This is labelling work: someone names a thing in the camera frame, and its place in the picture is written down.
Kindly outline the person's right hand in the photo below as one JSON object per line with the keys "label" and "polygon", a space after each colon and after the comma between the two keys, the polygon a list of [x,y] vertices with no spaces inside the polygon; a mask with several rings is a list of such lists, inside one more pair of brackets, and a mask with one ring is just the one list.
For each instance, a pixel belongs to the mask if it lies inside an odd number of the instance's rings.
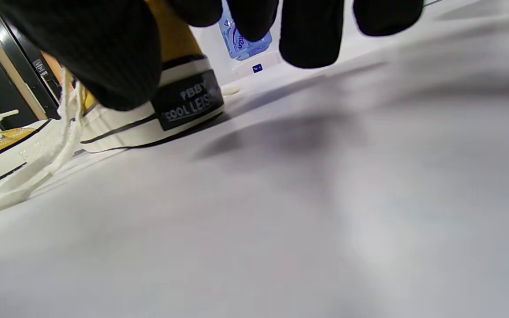
{"label": "person's right hand", "polygon": [[[153,11],[166,4],[184,24],[208,27],[223,13],[220,0],[0,0],[0,12],[49,53],[105,107],[129,111],[148,102],[163,69],[161,32],[174,32]],[[279,52],[302,69],[332,65],[343,36],[343,0],[229,0],[241,35],[260,40],[281,13]]]}

